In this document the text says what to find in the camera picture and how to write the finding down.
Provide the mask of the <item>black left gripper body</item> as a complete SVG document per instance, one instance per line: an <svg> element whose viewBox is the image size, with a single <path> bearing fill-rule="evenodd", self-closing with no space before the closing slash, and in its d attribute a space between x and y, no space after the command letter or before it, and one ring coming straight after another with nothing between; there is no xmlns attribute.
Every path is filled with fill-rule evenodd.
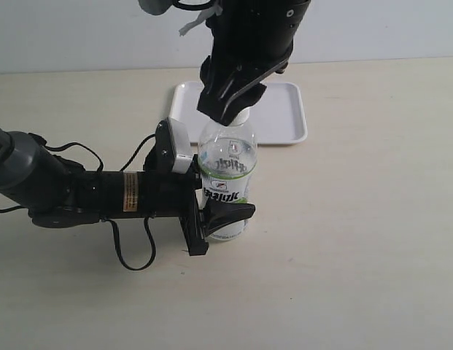
<svg viewBox="0 0 453 350"><path fill-rule="evenodd" d="M195 193L201 188L195 155L182 162L165 149L152 149L142 171L123 175L122 218L142 218L148 225L149 218L176 217L189 255L207 253L209 244Z"/></svg>

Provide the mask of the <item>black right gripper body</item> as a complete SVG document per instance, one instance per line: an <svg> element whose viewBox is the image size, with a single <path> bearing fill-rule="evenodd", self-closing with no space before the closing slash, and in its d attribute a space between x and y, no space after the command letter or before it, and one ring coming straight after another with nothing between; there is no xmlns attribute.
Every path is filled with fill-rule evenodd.
<svg viewBox="0 0 453 350"><path fill-rule="evenodd" d="M273 73L281 74L293 52L293 24L209 21L211 54L201 65L207 95L233 95Z"/></svg>

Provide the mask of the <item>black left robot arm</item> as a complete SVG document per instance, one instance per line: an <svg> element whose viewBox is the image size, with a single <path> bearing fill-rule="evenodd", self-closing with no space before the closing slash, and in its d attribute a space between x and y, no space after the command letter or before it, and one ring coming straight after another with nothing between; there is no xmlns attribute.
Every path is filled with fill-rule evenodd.
<svg viewBox="0 0 453 350"><path fill-rule="evenodd" d="M41 136L0 128L0 193L43 228L176 217L188 253L204 255L208 236L249 219L255 207L217 200L199 206L200 169L185 125L161 120L152 138L155 144L141 171L105 171L102 166L89 171L61 157L60 149Z"/></svg>

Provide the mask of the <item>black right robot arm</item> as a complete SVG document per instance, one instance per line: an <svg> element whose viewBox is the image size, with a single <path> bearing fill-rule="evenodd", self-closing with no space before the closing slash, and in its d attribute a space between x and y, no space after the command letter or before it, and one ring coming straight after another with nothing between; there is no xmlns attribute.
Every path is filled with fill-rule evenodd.
<svg viewBox="0 0 453 350"><path fill-rule="evenodd" d="M197 109L229 126L266 91L263 80L281 74L293 52L293 39L309 1L222 1L222 14L206 25L212 52L201 65L204 85Z"/></svg>

